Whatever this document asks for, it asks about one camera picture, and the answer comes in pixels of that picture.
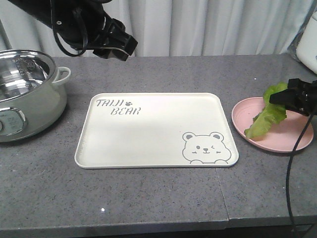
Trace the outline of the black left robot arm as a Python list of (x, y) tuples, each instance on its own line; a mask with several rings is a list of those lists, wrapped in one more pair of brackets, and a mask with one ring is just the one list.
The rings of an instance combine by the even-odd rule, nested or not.
[(71, 57), (92, 51), (100, 58), (126, 61), (137, 40), (110, 17), (104, 0), (13, 0), (12, 4), (53, 31), (60, 50)]

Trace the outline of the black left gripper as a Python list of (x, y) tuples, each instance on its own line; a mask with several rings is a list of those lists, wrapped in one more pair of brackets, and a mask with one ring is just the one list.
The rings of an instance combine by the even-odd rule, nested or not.
[(96, 39), (96, 48), (93, 54), (103, 59), (115, 58), (121, 61), (126, 61), (129, 56), (134, 53), (138, 41), (129, 35), (125, 43), (123, 37), (125, 27), (119, 21), (106, 16), (105, 25)]

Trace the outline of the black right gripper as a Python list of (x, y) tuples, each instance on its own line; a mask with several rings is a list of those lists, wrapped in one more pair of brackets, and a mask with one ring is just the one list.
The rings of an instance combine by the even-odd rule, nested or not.
[(288, 80), (287, 89), (270, 95), (269, 102), (285, 105), (288, 110), (302, 115), (317, 115), (317, 81), (304, 82), (299, 78)]

